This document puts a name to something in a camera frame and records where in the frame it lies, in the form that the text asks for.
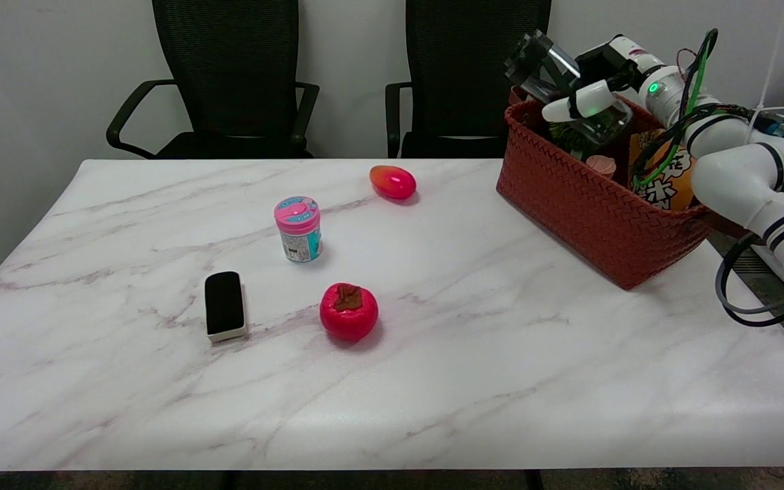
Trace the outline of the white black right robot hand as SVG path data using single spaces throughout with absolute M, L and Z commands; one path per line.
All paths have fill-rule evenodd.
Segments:
M 548 103 L 542 117 L 551 123 L 566 123 L 591 118 L 616 102 L 616 93 L 640 90 L 651 74 L 667 66 L 640 44 L 618 35 L 609 42 L 575 58 L 580 77 L 572 92 Z

